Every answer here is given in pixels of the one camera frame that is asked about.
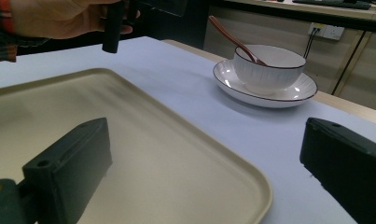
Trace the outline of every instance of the sleeve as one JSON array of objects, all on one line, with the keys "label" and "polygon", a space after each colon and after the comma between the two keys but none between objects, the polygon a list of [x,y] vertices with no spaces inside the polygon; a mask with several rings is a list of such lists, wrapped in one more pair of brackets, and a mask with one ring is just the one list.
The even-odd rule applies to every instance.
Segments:
[{"label": "sleeve", "polygon": [[[0,30],[10,34],[13,33],[9,0],[0,0]],[[16,62],[16,54],[16,45],[9,45],[0,42],[0,61]]]}]

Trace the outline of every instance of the hand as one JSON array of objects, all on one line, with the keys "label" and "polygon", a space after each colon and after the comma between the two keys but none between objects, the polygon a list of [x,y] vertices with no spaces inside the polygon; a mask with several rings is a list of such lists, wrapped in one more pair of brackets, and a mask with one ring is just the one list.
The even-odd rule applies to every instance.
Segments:
[{"label": "hand", "polygon": [[[16,35],[54,39],[103,31],[107,5],[117,1],[10,0],[14,31]],[[122,34],[131,32],[131,26],[121,30]]]}]

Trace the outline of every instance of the white bowl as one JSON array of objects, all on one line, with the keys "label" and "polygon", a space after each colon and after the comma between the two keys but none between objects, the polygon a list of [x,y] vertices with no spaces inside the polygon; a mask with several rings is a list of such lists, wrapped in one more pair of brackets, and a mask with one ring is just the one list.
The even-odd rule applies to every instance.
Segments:
[{"label": "white bowl", "polygon": [[248,55],[236,48],[233,58],[237,77],[251,91],[274,94],[290,87],[303,72],[306,60],[295,52],[266,45],[246,45],[267,65],[253,63]]}]

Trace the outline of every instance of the spoon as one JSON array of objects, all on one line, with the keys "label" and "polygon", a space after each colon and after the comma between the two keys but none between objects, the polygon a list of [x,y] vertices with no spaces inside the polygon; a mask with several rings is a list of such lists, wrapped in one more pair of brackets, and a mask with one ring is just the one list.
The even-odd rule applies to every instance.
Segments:
[{"label": "spoon", "polygon": [[237,47],[242,49],[248,55],[252,62],[261,65],[267,65],[263,61],[261,61],[257,56],[255,56],[255,54],[253,54],[251,50],[249,50],[242,42],[240,42],[240,40],[231,35],[214,16],[209,16],[208,19],[223,36],[225,36],[228,40],[237,45]]}]

